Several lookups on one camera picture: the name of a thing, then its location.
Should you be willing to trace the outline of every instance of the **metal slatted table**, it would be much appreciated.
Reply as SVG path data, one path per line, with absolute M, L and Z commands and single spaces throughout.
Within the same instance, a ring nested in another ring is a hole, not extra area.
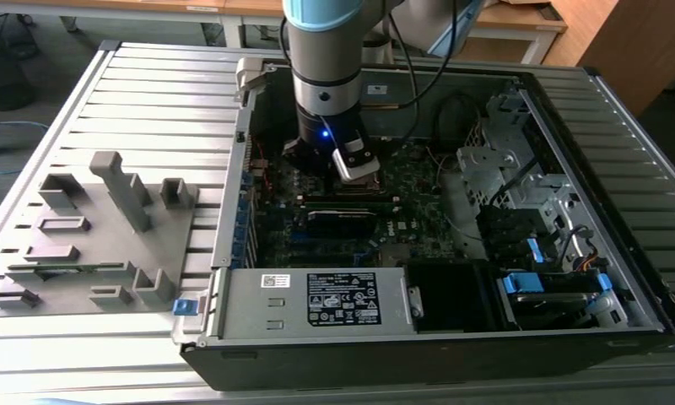
M 37 219 L 40 180 L 48 172 L 88 180 L 92 153 L 113 149 L 145 183 L 169 176 L 200 186 L 180 290 L 205 288 L 239 109 L 233 73 L 244 56 L 277 53 L 132 43 L 97 53 L 0 207 L 0 284 L 4 261 L 16 255 L 10 249 L 22 246 L 29 235 L 20 225 Z M 538 77 L 675 293 L 675 169 L 602 79 L 575 68 L 482 63 L 456 67 L 522 70 Z M 580 403 L 604 400 L 607 393 L 626 401 L 658 394 L 675 400 L 675 347 L 539 380 L 215 392 L 177 354 L 172 326 L 169 313 L 0 319 L 0 392 L 14 393 L 16 399 L 98 403 L 296 403 L 487 394 L 503 403 L 500 398 L 544 399 L 548 392 Z

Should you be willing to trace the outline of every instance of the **wooden desk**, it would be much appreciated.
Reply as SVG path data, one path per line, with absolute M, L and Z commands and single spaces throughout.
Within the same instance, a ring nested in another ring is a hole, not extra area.
M 220 13 L 225 26 L 227 45 L 243 47 L 244 25 L 280 25 L 284 16 L 283 0 L 225 0 Z M 515 62 L 539 64 L 556 35 L 566 29 L 567 24 L 563 21 L 546 19 L 532 6 L 496 4 L 480 13 L 463 50 L 463 53 L 469 53 L 469 55 L 459 58 L 472 57 L 484 60 L 488 53 L 515 54 L 515 47 L 506 42 L 523 41 L 527 45 L 518 46 L 520 54 L 516 55 Z
M 0 13 L 223 24 L 227 46 L 241 48 L 245 25 L 280 25 L 283 0 L 0 0 Z M 74 28 L 66 19 L 62 22 Z M 532 6 L 496 4 L 479 15 L 463 54 L 490 60 L 486 54 L 515 54 L 510 42 L 522 41 L 514 61 L 538 64 L 566 27 L 563 21 L 544 19 Z

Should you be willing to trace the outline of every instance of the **warning label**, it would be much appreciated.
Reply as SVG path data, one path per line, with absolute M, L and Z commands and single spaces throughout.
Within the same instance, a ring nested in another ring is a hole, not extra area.
M 379 325 L 375 273 L 308 273 L 307 321 L 315 327 Z

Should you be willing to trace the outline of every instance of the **white sticker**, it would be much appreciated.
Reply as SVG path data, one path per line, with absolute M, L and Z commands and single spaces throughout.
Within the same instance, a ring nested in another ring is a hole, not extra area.
M 263 274 L 260 285 L 264 289 L 288 289 L 291 287 L 291 275 Z
M 208 11 L 210 13 L 217 13 L 217 7 L 200 7 L 200 6 L 188 6 L 188 11 Z
M 368 95 L 387 95 L 387 86 L 381 84 L 371 84 L 368 86 Z

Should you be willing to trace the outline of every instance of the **table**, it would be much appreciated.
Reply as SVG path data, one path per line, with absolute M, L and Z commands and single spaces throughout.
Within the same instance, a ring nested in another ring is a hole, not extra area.
M 227 46 L 241 48 L 245 25 L 280 25 L 283 0 L 0 0 L 0 12 L 223 24 Z M 76 28 L 72 19 L 62 23 Z M 483 10 L 469 38 L 527 41 L 520 62 L 539 64 L 566 28 L 532 6 L 500 3 Z
M 220 13 L 227 46 L 240 48 L 244 25 L 280 25 L 283 0 L 225 0 Z M 562 20 L 546 19 L 535 7 L 499 3 L 483 10 L 468 37 L 530 42 L 520 63 L 540 64 L 556 35 L 566 29 Z
M 220 162 L 228 156 L 240 108 L 233 98 L 237 61 L 247 56 L 279 55 L 277 51 L 204 46 L 122 43 L 117 50 L 105 46 L 0 207 L 0 250 L 25 238 L 25 232 L 30 232 L 25 225 L 37 221 L 40 207 L 34 203 L 41 198 L 36 190 L 46 172 L 90 176 L 84 155 L 96 149 L 117 150 L 124 165 L 134 169 L 145 183 L 168 175 L 201 186 L 190 253 L 178 288 L 182 292 L 204 289 L 221 203 L 223 189 L 215 185 L 225 179 Z M 435 59 L 416 58 L 415 63 L 435 66 Z M 599 77 L 578 68 L 490 63 L 452 66 L 532 73 L 619 209 L 624 210 L 630 226 L 642 227 L 646 237 L 652 232 L 660 236 L 660 230 L 650 231 L 656 227 L 675 226 L 674 168 Z M 160 162 L 170 162 L 170 169 Z M 659 184 L 654 179 L 663 179 L 663 185 L 651 190 Z M 664 240 L 663 248 L 652 251 L 652 259 L 675 291 L 671 242 L 670 238 Z M 166 312 L 0 318 L 0 392 L 17 392 L 13 402 L 50 397 L 92 403 L 244 405 L 397 399 L 425 402 L 435 397 L 480 397 L 480 403 L 543 404 L 558 393 L 566 404 L 642 403 L 642 396 L 668 397 L 675 402 L 675 348 L 651 356 L 611 360 L 574 375 L 540 379 L 215 392 L 177 354 L 169 336 L 172 327 L 173 317 Z

